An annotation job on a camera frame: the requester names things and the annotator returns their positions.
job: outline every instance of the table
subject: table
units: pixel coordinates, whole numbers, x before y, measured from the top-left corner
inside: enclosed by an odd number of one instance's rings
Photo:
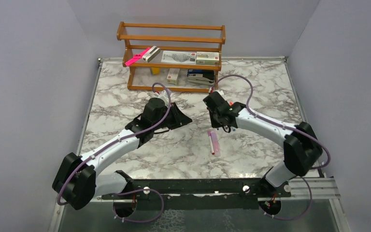
[[[302,121],[294,91],[282,60],[223,60],[219,77],[246,76],[255,90],[250,107],[285,122]],[[152,92],[127,90],[129,71],[120,61],[103,62],[82,152],[116,136],[143,111]],[[245,103],[250,89],[237,77],[219,83],[225,98]],[[262,177],[283,160],[283,150],[274,142],[246,130],[217,131],[221,154],[210,153],[207,130],[210,117],[202,99],[206,94],[172,93],[171,99],[193,122],[152,140],[122,156],[101,174],[123,170],[132,178],[243,178]],[[308,176],[319,176],[316,171]]]

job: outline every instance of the box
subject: box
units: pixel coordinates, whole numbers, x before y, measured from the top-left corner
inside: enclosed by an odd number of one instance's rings
[[[180,69],[170,69],[169,74],[167,75],[167,82],[176,85],[178,80],[178,73],[180,73]]]
[[[196,64],[218,65],[220,54],[218,52],[197,52]]]

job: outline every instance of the metal frame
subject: metal frame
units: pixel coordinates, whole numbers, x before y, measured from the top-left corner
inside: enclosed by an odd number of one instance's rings
[[[267,57],[267,58],[266,57],[224,57],[223,58],[223,60],[227,60],[227,59],[228,60],[230,60],[230,59],[231,60],[235,60],[235,59],[241,59],[241,60],[245,60],[245,59],[250,59],[250,60],[282,60],[285,64],[285,68],[286,68],[286,71],[287,71],[287,74],[288,74],[288,78],[289,78],[289,81],[291,83],[295,98],[297,100],[300,115],[301,115],[301,117],[304,121],[307,121],[305,111],[302,108],[302,105],[300,103],[300,99],[298,97],[298,93],[295,89],[294,83],[293,83],[292,78],[291,78],[290,73],[289,73],[286,57]],[[95,82],[95,85],[94,85],[93,90],[92,90],[92,96],[91,96],[90,104],[89,104],[88,110],[86,112],[85,121],[84,121],[84,124],[83,124],[83,127],[82,127],[82,133],[81,133],[81,136],[80,136],[80,139],[79,139],[79,144],[78,144],[77,151],[76,151],[77,154],[80,154],[80,151],[81,151],[81,148],[82,148],[82,145],[83,145],[83,138],[84,138],[86,127],[87,127],[90,110],[91,110],[93,100],[94,100],[94,97],[95,97],[95,94],[96,94],[96,88],[97,88],[97,84],[98,84],[98,81],[99,81],[101,68],[102,68],[103,62],[106,62],[106,61],[122,61],[122,58],[99,58],[99,60],[98,60],[99,68],[98,68],[98,72],[97,72],[97,75],[96,75],[96,82]],[[346,219],[346,215],[343,212],[343,209],[342,209],[342,206],[341,206],[340,194],[339,194],[339,191],[337,189],[334,178],[310,177],[310,178],[306,178],[306,180],[308,181],[308,183],[311,186],[313,199],[328,199],[329,200],[331,208],[332,208],[332,212],[333,212],[333,215],[334,215],[334,218],[335,218],[335,221],[336,221],[336,224],[337,224],[337,227],[338,227],[339,231],[340,232],[350,232],[349,225],[348,225],[347,219]],[[305,185],[305,183],[302,181],[302,179],[299,179],[299,178],[292,179],[292,180],[289,181],[289,185],[291,186],[292,196],[288,197],[288,198],[287,197],[282,197],[282,198],[280,198],[281,200],[294,201],[294,200],[309,199],[308,188]],[[266,198],[266,199],[265,198],[264,199],[263,198],[258,198],[258,200],[268,200],[268,198]],[[97,197],[95,199],[92,199],[90,202],[123,203],[123,202],[126,202],[126,201],[131,202],[131,200],[102,200],[101,197]],[[57,232],[59,230],[62,215],[63,215],[63,210],[64,210],[63,206],[60,206],[60,205],[56,204],[56,206],[54,208],[54,211],[53,211],[52,220],[51,220],[51,223],[50,223],[50,226],[49,226],[49,230],[48,230],[49,232]]]

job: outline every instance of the wooden shelf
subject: wooden shelf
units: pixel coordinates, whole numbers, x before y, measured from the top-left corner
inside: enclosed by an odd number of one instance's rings
[[[164,28],[164,29],[196,29],[196,30],[218,30],[221,32],[218,38],[206,37],[187,37],[187,36],[162,36],[162,35],[128,35],[127,28]],[[130,76],[128,79],[127,87],[130,90],[151,90],[151,86],[135,86],[133,85],[133,77],[136,67],[158,67],[158,68],[178,68],[178,69],[203,69],[214,70],[215,79],[218,78],[218,72],[221,70],[221,50],[222,45],[225,44],[225,26],[195,26],[195,25],[170,25],[170,24],[140,24],[140,23],[124,23],[120,22],[117,30],[117,39],[124,40],[126,45],[125,54],[123,57],[123,66],[126,67],[126,61],[133,58],[133,54],[137,54],[133,50],[144,50],[153,45],[132,45],[130,41],[161,41],[161,42],[190,42],[190,43],[212,43],[218,44],[217,48],[213,47],[187,47],[187,46],[158,46],[161,51],[151,62],[138,60],[130,65]],[[197,64],[178,64],[178,63],[164,63],[161,62],[162,54],[164,51],[187,51],[187,52],[218,52],[219,64],[218,65],[197,65]],[[177,92],[207,92],[205,88],[170,88],[172,91]]]

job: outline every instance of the white marble pattern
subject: white marble pattern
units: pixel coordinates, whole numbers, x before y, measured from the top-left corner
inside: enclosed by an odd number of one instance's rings
[[[223,61],[220,76],[229,73],[251,80],[255,88],[251,108],[286,122],[301,121],[282,61]],[[112,139],[142,112],[151,92],[127,90],[127,79],[128,69],[122,67],[121,62],[103,63],[82,152]],[[224,90],[228,101],[245,103],[249,95],[249,86],[237,77],[224,79],[219,87]],[[230,134],[217,131],[221,155],[211,155],[207,136],[210,117],[202,101],[205,96],[173,93],[172,101],[193,122],[155,135],[151,141],[110,165],[102,174],[123,170],[133,178],[261,177],[283,160],[283,151],[277,144],[239,129]],[[317,176],[317,173],[313,171],[312,176]]]

